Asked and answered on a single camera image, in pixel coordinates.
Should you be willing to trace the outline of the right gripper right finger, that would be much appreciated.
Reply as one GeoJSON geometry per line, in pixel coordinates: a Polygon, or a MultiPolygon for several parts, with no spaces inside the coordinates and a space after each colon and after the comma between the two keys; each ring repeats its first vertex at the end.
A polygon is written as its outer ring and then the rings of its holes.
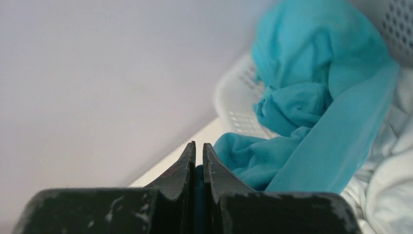
{"type": "Polygon", "coordinates": [[[350,206],[337,194],[258,192],[203,146],[207,234],[359,234],[350,206]]]}

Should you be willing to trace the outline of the teal polo shirt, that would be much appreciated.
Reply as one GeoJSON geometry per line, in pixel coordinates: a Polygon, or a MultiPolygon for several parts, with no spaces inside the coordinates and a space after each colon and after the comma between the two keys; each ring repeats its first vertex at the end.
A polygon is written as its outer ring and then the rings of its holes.
{"type": "Polygon", "coordinates": [[[264,92],[265,139],[222,135],[213,149],[258,192],[341,192],[368,157],[399,63],[350,0],[281,0],[257,26],[250,56],[264,92]]]}

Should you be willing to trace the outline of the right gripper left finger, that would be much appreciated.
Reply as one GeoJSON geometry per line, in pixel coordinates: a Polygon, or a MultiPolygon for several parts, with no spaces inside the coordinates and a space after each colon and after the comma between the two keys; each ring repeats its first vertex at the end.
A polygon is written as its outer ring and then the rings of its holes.
{"type": "Polygon", "coordinates": [[[185,234],[191,231],[195,142],[141,188],[57,188],[35,194],[15,234],[185,234]]]}

